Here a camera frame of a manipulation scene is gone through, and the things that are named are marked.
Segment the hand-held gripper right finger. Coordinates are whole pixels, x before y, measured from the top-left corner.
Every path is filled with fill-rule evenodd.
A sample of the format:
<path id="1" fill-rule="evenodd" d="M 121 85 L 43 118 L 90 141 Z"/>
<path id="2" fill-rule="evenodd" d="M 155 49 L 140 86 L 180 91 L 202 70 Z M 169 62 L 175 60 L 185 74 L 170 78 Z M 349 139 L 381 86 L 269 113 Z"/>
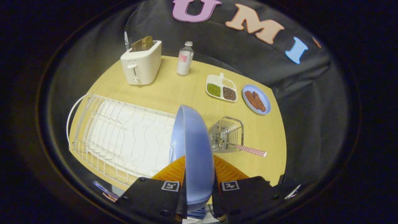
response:
<path id="1" fill-rule="evenodd" d="M 284 203 L 284 194 L 263 177 L 249 177 L 219 156 L 214 165 L 212 214 L 220 222 L 255 223 Z"/>

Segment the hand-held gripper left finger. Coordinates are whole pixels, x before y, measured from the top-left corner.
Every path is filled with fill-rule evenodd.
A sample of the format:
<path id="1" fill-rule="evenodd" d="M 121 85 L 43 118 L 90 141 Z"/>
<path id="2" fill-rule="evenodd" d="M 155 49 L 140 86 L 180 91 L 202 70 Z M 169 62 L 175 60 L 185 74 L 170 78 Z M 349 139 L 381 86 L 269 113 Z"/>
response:
<path id="1" fill-rule="evenodd" d="M 115 206 L 134 219 L 149 224 L 181 224 L 187 218 L 185 156 L 153 178 L 138 178 Z"/>

